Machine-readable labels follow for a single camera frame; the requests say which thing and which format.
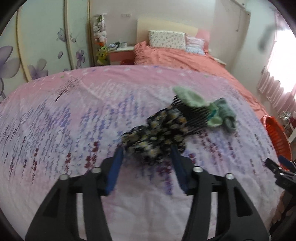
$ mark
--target pillow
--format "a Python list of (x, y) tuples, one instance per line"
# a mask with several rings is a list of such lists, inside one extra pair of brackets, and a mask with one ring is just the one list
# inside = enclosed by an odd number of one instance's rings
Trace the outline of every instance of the pillow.
[(197, 53), (205, 55), (204, 52), (205, 41), (186, 34), (186, 51), (189, 53)]
[(198, 29), (198, 32), (195, 37), (198, 39), (203, 39), (205, 41), (204, 51), (208, 51), (210, 42), (210, 32), (207, 30)]
[(185, 33), (149, 30), (149, 44), (151, 47), (186, 50)]

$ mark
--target floral pillow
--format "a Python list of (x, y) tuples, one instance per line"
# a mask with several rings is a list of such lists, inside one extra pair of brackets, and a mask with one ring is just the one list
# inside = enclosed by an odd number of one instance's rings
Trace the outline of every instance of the floral pillow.
[(151, 47), (186, 50), (185, 33), (181, 32), (149, 30), (149, 43)]
[(186, 52), (205, 55), (205, 41), (186, 34)]

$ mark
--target red basket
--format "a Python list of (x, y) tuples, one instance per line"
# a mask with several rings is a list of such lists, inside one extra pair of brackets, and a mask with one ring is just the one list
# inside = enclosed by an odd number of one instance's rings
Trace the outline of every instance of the red basket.
[(274, 117), (268, 115), (263, 116), (261, 118), (261, 122), (270, 137), (277, 156), (282, 155), (291, 161), (291, 147), (283, 127), (276, 121)]

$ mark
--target headboard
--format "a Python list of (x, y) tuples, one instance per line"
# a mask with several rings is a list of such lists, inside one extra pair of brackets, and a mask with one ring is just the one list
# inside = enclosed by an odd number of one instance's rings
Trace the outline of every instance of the headboard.
[(148, 30), (176, 31), (195, 36), (198, 28), (157, 18), (139, 18), (137, 23), (137, 43), (142, 41), (148, 42)]

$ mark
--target lavender print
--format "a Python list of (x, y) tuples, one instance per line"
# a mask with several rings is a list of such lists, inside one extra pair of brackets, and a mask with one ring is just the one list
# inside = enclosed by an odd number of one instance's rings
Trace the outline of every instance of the lavender print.
[(63, 56), (63, 51), (59, 52), (59, 55), (57, 56), (58, 59), (60, 59)]
[(81, 67), (81, 63), (84, 63), (85, 62), (85, 57), (83, 55), (84, 55), (84, 51), (83, 50), (81, 50), (80, 52), (79, 51), (76, 52), (76, 58), (77, 58), (77, 64), (76, 64), (76, 66), (78, 68)]
[(3, 46), (0, 48), (0, 81), (2, 83), (2, 90), (0, 95), (2, 95), (4, 98), (5, 98), (5, 95), (3, 93), (4, 83), (2, 79), (10, 79), (14, 77), (20, 68), (19, 58), (12, 58), (8, 60), (12, 51), (13, 51), (13, 47), (9, 45)]
[(48, 75), (48, 70), (44, 69), (46, 64), (46, 60), (41, 58), (38, 60), (36, 67), (34, 67), (33, 65), (28, 65), (32, 80), (39, 79)]

